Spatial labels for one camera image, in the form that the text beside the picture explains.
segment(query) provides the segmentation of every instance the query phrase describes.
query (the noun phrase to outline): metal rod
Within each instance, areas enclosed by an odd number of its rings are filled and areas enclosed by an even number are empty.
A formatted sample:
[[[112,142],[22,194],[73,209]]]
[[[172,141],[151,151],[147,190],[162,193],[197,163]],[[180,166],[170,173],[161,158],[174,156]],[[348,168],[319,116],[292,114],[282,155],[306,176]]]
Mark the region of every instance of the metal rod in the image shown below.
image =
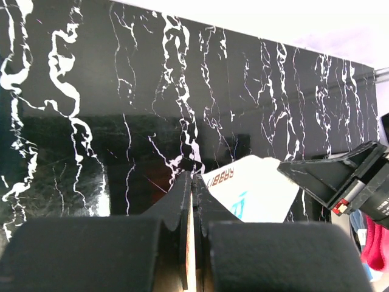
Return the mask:
[[[347,201],[347,202],[351,202],[359,193],[360,191],[365,187],[366,185],[360,181],[359,179],[357,179],[357,184],[355,185],[355,187],[353,187],[353,189],[350,191],[350,193],[347,194],[346,197],[344,197],[344,199]]]
[[[389,67],[378,69],[374,71],[376,83],[389,81]]]

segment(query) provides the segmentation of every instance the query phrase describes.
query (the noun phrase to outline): blue logo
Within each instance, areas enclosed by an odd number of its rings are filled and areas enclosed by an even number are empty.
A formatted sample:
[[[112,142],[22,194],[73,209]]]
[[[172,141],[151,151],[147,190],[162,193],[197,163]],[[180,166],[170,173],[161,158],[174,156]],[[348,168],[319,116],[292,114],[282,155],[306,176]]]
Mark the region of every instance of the blue logo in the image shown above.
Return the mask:
[[[234,214],[235,216],[237,216],[239,219],[242,219],[242,214],[243,214],[243,210],[244,210],[244,197],[246,195],[247,191],[241,193],[239,195],[239,198],[240,200],[235,203],[234,205],[232,205],[232,208],[231,208],[231,213]]]

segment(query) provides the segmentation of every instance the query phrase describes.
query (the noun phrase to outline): black marble backdrop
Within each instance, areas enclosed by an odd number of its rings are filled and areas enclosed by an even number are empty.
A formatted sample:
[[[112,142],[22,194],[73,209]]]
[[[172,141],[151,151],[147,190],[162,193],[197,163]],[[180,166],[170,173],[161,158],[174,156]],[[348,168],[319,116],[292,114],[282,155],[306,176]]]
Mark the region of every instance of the black marble backdrop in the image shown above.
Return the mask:
[[[3,1],[0,64],[4,241],[31,217],[138,214],[183,170],[378,137],[371,68],[106,0]],[[287,220],[308,219],[300,193]]]

